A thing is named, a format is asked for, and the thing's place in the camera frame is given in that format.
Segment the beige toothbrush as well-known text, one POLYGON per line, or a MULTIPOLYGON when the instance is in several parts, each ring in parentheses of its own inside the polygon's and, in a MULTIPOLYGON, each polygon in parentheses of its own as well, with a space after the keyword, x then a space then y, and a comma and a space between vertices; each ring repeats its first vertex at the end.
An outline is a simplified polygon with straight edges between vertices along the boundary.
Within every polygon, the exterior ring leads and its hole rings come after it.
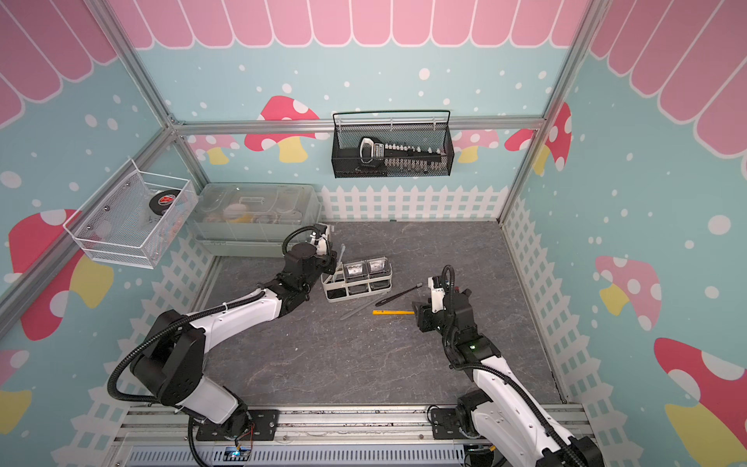
POLYGON ((344 268, 344 252, 345 252, 345 250, 346 250, 346 245, 344 243, 342 243, 342 245, 340 246, 340 251, 338 251, 337 265, 336 265, 335 271, 333 272, 333 275, 334 274, 341 274, 342 273, 342 269, 344 268))

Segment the yellow toothbrush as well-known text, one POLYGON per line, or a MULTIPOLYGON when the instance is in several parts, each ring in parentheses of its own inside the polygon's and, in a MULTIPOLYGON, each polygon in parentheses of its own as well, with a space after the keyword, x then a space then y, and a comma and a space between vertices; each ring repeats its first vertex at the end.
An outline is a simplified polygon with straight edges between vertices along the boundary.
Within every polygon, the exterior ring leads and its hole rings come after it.
POLYGON ((414 311, 380 311, 379 309, 375 309, 372 311, 372 315, 375 316, 406 316, 406 315, 415 315, 414 311))

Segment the grey toothbrush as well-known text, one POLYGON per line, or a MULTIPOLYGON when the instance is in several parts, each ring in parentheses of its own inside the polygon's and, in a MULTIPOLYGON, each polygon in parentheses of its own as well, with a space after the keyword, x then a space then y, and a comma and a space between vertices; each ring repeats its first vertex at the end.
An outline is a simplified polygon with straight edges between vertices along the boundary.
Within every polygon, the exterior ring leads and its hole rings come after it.
POLYGON ((368 303, 365 303, 364 305, 360 305, 359 307, 356 307, 356 309, 354 309, 353 311, 348 311, 348 313, 346 313, 340 318, 340 321, 345 321, 347 319, 350 319, 351 317, 354 317, 357 313, 361 313, 361 311, 365 311, 365 309, 369 309, 370 307, 373 307, 380 300, 382 299, 377 297, 375 299, 372 299, 368 303))

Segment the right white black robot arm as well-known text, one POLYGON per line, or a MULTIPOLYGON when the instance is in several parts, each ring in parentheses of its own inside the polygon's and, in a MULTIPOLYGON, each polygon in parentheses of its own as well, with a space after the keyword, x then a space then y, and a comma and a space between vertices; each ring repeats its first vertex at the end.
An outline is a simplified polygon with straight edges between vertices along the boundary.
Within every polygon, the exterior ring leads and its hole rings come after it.
POLYGON ((428 279, 428 288, 428 302, 414 304, 418 329, 439 333, 451 368, 464 372, 477 387, 459 399, 459 429, 490 441, 512 466, 602 466, 596 443, 576 437, 556 421, 480 333, 471 291, 459 291, 437 276, 428 279))

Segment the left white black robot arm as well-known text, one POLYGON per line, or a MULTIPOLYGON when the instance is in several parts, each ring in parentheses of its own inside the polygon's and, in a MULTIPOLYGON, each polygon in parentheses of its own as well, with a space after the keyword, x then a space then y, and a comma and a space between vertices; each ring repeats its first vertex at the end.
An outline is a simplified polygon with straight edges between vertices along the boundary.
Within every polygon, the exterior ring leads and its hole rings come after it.
POLYGON ((144 341, 112 371, 108 395, 179 409, 218 426, 227 437, 247 432, 253 420, 246 404, 204 375, 204 357, 221 342, 307 302, 316 282, 338 264, 331 231, 313 224, 290 233, 281 245, 282 271, 239 299, 191 314, 174 309, 160 314, 144 341))

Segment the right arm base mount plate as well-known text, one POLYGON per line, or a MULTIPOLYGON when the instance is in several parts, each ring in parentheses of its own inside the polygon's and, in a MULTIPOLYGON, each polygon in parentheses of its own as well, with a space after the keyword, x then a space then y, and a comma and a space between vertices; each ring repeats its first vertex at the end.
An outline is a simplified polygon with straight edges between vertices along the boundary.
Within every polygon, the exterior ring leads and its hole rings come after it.
POLYGON ((429 406, 426 420, 431 425, 433 438, 436 440, 478 440, 468 414, 461 408, 441 408, 429 406))

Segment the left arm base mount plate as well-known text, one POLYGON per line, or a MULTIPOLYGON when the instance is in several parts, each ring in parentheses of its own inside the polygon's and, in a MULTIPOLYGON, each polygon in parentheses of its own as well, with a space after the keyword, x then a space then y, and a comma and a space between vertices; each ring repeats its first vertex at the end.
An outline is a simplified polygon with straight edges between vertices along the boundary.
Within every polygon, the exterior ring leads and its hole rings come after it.
POLYGON ((207 441, 273 441, 278 428, 279 410, 239 409, 226 422, 206 420, 198 424, 196 439, 207 441))

